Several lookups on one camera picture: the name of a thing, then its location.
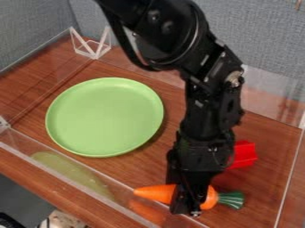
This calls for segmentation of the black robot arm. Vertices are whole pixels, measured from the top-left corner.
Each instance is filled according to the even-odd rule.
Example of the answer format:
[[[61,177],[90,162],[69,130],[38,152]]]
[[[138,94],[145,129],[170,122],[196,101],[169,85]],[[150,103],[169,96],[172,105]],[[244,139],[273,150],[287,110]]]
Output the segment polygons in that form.
[[[129,60],[145,70],[177,70],[185,81],[187,114],[168,153],[166,183],[177,185],[170,213],[199,216],[212,179],[235,161],[243,62],[192,0],[94,1]]]

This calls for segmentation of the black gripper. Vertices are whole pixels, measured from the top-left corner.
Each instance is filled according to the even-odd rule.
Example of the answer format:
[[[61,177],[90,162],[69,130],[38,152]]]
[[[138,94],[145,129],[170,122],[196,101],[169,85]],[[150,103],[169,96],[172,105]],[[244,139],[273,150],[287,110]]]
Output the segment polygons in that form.
[[[177,140],[168,153],[166,183],[177,184],[170,199],[173,215],[200,216],[213,178],[235,160],[235,133],[212,140],[196,140],[177,132]]]

